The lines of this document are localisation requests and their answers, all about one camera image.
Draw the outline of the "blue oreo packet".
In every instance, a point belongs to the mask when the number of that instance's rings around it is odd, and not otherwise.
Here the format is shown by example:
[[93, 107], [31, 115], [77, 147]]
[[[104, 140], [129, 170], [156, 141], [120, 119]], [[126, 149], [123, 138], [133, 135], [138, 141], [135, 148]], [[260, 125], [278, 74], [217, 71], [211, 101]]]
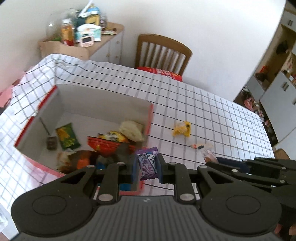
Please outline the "blue oreo packet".
[[106, 169], [107, 168], [107, 165], [105, 165], [105, 164], [103, 164], [103, 163], [101, 163], [101, 162], [98, 162], [97, 164], [96, 164], [96, 169], [97, 170], [104, 170], [104, 169]]

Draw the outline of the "purple snack packet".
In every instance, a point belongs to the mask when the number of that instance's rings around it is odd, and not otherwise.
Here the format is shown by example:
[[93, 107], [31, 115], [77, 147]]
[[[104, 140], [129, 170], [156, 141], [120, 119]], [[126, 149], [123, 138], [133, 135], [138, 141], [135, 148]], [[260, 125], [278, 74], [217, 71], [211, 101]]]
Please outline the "purple snack packet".
[[137, 162], [141, 171], [141, 181], [158, 178], [156, 161], [157, 154], [157, 147], [136, 151]]

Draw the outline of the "red orange chip bag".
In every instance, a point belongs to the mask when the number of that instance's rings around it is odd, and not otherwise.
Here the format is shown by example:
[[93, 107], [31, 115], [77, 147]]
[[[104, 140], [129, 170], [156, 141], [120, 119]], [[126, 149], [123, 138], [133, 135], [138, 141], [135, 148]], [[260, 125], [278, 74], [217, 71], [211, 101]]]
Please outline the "red orange chip bag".
[[116, 142], [111, 140], [105, 140], [99, 137], [87, 137], [87, 144], [91, 147], [94, 151], [98, 152], [101, 156], [108, 157], [115, 154], [116, 150], [121, 146], [124, 145], [127, 147], [127, 152], [129, 154], [135, 151], [135, 145], [126, 143], [126, 142]]

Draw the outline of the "clear small candy packet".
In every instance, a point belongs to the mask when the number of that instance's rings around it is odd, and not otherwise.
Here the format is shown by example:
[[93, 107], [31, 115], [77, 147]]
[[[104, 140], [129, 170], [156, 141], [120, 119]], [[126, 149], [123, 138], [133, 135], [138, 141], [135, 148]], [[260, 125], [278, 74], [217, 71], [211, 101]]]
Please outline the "clear small candy packet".
[[202, 151], [202, 156], [203, 156], [206, 163], [208, 163], [208, 162], [218, 163], [216, 156], [211, 152], [211, 150], [204, 149]]

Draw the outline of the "white orange snack packet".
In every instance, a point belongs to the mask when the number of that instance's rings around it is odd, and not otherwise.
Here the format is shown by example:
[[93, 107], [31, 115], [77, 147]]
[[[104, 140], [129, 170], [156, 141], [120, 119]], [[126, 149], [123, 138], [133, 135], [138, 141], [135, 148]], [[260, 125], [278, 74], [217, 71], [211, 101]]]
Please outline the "white orange snack packet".
[[211, 150], [211, 149], [213, 149], [212, 144], [205, 144], [205, 143], [192, 144], [191, 147], [196, 150]]

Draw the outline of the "brown orange snack bag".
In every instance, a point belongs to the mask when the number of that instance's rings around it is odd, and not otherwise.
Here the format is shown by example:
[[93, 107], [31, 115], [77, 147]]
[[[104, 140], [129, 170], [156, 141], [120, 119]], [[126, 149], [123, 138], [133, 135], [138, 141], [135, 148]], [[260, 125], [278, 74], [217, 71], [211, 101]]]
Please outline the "brown orange snack bag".
[[95, 151], [60, 152], [57, 157], [57, 170], [69, 174], [88, 165], [96, 165], [99, 154]]

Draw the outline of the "pale green-flecked snack bag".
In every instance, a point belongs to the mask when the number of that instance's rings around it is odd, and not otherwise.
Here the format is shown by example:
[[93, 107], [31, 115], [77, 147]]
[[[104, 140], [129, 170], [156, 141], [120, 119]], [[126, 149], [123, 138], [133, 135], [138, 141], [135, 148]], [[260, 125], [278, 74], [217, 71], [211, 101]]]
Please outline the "pale green-flecked snack bag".
[[133, 142], [143, 142], [144, 136], [142, 134], [143, 125], [133, 120], [123, 121], [119, 127], [119, 131]]

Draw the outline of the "yellow snack packet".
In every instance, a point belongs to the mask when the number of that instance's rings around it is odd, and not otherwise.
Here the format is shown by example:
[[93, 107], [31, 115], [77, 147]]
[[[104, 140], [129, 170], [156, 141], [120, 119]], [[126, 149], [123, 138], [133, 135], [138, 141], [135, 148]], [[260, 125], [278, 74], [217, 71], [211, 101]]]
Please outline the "yellow snack packet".
[[184, 135], [189, 137], [191, 135], [191, 123], [188, 121], [177, 123], [173, 130], [173, 136]]

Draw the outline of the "green biscuit packet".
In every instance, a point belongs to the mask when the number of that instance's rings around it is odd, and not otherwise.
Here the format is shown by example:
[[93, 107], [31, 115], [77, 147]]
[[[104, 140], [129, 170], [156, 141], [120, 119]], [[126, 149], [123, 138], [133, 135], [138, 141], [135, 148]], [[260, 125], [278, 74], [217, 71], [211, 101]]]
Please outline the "green biscuit packet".
[[81, 147], [74, 133], [72, 123], [56, 128], [56, 134], [63, 150], [74, 150]]

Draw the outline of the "dark green small packet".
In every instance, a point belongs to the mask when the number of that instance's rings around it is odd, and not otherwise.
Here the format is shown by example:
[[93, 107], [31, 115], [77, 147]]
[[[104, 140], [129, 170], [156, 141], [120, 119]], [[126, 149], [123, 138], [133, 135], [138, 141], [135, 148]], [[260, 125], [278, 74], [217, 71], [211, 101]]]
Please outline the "dark green small packet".
[[47, 137], [46, 146], [49, 151], [54, 151], [57, 149], [58, 140], [56, 136]]

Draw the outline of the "wooden chair at right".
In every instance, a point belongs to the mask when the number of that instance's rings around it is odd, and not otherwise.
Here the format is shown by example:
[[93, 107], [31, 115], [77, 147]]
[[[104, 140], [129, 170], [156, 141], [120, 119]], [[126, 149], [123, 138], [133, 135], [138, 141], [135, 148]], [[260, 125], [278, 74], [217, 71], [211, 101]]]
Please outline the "wooden chair at right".
[[283, 160], [289, 160], [288, 154], [283, 149], [278, 149], [274, 152], [274, 156], [276, 159], [283, 159]]

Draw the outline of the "white black grid tablecloth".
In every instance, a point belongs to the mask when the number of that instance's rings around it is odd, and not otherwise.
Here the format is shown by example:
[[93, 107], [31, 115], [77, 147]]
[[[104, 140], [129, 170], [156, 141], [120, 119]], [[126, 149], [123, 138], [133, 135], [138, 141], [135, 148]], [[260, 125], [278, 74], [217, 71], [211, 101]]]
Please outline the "white black grid tablecloth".
[[[58, 54], [46, 57], [24, 75], [13, 94], [13, 113], [5, 112], [1, 120], [22, 127], [55, 83], [150, 101], [154, 108], [148, 141], [156, 144], [167, 160], [182, 161], [188, 167], [201, 165], [201, 156], [191, 148], [191, 141], [209, 142], [224, 157], [273, 156], [259, 117], [233, 102], [167, 77]], [[175, 125], [184, 121], [191, 123], [191, 135], [174, 137]]]

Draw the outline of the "red and white cardboard box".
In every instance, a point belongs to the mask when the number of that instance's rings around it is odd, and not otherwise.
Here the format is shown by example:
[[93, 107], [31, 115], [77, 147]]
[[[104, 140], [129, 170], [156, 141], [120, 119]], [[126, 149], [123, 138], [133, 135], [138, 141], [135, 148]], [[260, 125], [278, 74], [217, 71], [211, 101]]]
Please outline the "red and white cardboard box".
[[91, 150], [90, 137], [116, 131], [124, 121], [136, 121], [143, 126], [147, 138], [152, 121], [152, 103], [147, 100], [83, 85], [56, 84], [38, 105], [20, 133], [15, 148], [37, 168], [54, 175], [58, 171], [61, 145], [47, 149], [47, 139], [56, 136], [56, 129], [71, 124], [81, 144], [80, 150]]

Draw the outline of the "pink slippers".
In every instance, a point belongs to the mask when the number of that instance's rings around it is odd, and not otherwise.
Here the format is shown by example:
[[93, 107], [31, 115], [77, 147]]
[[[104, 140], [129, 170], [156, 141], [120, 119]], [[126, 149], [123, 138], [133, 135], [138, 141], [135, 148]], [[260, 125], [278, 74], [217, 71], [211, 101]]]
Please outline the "pink slippers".
[[250, 111], [256, 111], [259, 109], [258, 103], [252, 97], [245, 99], [243, 103]]

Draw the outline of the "red chair cushion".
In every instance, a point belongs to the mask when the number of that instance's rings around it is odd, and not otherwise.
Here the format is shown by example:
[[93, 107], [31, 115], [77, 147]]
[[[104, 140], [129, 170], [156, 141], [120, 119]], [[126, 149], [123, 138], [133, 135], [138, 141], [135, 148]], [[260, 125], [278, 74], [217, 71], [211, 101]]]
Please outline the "red chair cushion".
[[149, 72], [156, 75], [163, 75], [179, 82], [183, 81], [183, 78], [181, 75], [178, 75], [168, 70], [161, 70], [158, 68], [151, 68], [151, 67], [138, 67], [137, 70], [142, 70], [142, 71]]

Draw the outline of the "wooden chair behind table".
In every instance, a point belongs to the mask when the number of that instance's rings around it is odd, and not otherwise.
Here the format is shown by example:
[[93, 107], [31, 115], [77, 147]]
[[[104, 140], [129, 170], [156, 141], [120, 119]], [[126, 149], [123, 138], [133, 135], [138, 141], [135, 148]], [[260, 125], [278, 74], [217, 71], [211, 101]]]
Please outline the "wooden chair behind table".
[[137, 39], [135, 68], [150, 67], [183, 75], [192, 51], [181, 42], [156, 35], [141, 34]]

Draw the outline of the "pink digital timer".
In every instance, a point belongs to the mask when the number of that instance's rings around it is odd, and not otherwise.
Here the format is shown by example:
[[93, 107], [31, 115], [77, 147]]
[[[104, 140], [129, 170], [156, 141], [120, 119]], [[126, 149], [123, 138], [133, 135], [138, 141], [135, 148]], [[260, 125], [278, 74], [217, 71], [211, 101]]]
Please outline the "pink digital timer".
[[83, 36], [80, 38], [80, 46], [88, 48], [94, 45], [94, 38], [92, 36]]

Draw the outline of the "pink patterned cloth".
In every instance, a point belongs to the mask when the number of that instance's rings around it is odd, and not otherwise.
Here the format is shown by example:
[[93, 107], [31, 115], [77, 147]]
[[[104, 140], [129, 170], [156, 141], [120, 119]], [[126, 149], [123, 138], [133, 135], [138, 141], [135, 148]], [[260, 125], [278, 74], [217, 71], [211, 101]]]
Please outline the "pink patterned cloth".
[[12, 83], [11, 86], [9, 86], [8, 88], [6, 88], [5, 90], [3, 90], [1, 92], [1, 100], [0, 100], [0, 108], [1, 110], [7, 108], [12, 100], [12, 93], [13, 93], [13, 88], [16, 87], [21, 79], [23, 78], [23, 76], [25, 75], [25, 72], [22, 71], [20, 77]]

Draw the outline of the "orange drink bottle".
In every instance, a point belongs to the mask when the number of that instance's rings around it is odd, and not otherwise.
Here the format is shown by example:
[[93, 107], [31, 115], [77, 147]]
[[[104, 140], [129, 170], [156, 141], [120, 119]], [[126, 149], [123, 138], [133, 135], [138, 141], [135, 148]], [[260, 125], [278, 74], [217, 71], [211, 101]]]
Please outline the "orange drink bottle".
[[61, 40], [64, 45], [74, 46], [74, 27], [71, 19], [62, 20]]

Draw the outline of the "clear glass jar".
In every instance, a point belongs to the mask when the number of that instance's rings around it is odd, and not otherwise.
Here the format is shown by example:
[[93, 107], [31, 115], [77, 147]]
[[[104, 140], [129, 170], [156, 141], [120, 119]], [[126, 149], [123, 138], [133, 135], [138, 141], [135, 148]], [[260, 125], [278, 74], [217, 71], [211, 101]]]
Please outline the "clear glass jar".
[[74, 9], [65, 9], [52, 13], [46, 21], [46, 37], [49, 40], [61, 40], [62, 25], [69, 20], [75, 29], [77, 13]]

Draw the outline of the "grey wall cabinet unit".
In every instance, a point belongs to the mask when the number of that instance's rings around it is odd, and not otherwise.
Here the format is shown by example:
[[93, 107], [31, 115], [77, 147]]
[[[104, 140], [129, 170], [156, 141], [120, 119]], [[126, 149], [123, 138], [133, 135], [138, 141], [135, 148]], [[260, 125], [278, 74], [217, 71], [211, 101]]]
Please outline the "grey wall cabinet unit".
[[266, 53], [235, 102], [252, 97], [274, 152], [295, 159], [295, 1], [287, 1]]

